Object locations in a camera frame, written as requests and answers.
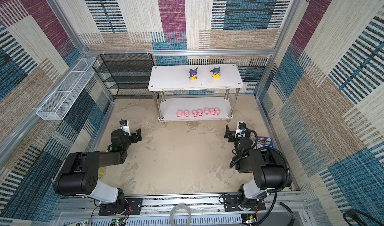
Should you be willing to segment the blue yellow toy figure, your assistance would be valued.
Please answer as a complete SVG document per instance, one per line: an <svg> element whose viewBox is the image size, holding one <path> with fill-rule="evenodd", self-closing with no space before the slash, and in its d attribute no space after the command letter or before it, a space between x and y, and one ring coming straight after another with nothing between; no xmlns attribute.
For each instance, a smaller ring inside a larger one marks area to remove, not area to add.
<svg viewBox="0 0 384 226"><path fill-rule="evenodd" d="M218 67L218 68L213 68L211 70L211 73L213 74L213 78L214 79L219 79L220 78L220 75L221 75L221 67Z"/></svg>

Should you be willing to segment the purple yellow toy figure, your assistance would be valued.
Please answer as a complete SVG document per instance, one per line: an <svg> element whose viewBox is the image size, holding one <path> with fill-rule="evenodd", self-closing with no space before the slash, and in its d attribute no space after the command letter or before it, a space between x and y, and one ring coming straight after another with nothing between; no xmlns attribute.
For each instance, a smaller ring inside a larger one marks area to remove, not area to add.
<svg viewBox="0 0 384 226"><path fill-rule="evenodd" d="M189 79L191 81L197 79L197 71L198 71L198 67L195 68L195 69L190 69L190 71L189 71L189 73L190 73Z"/></svg>

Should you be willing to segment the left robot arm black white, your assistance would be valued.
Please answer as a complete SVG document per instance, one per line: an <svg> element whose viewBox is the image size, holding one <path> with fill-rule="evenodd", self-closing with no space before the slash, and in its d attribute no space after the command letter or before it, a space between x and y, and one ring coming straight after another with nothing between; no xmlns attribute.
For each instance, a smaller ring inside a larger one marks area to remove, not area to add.
<svg viewBox="0 0 384 226"><path fill-rule="evenodd" d="M142 131L128 133L124 129L111 133L106 152L71 153L53 178L54 191L62 196L82 196L100 203L100 216L129 214L134 209L124 191L99 180L99 168L121 165L131 144L142 140Z"/></svg>

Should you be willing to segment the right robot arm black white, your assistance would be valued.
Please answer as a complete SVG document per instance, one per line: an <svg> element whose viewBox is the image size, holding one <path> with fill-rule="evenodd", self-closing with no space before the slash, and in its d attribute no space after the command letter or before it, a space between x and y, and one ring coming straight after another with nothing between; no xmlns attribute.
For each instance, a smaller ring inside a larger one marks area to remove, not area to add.
<svg viewBox="0 0 384 226"><path fill-rule="evenodd" d="M235 131L226 126L224 138L234 144L230 168L251 173L253 178L242 184L236 195L224 195L226 211L265 210L264 199L291 186L291 169L285 155L276 149L272 139L259 137L238 122Z"/></svg>

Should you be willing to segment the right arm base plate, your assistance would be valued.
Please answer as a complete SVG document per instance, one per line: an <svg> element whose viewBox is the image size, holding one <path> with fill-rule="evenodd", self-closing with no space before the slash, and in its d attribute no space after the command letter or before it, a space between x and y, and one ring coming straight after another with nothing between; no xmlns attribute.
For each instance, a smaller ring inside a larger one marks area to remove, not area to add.
<svg viewBox="0 0 384 226"><path fill-rule="evenodd" d="M222 194L219 196L219 202L224 205L226 212L266 210L265 203L262 203L261 201L258 201L256 205L246 206L246 207L241 206L237 195Z"/></svg>

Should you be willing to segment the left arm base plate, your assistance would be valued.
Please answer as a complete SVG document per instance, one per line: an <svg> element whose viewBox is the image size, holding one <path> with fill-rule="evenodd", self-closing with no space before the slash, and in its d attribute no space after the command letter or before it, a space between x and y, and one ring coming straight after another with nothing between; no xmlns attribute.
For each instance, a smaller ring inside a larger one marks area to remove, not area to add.
<svg viewBox="0 0 384 226"><path fill-rule="evenodd" d="M142 210L142 198L128 198L122 203L101 204L99 216L128 216L139 215Z"/></svg>

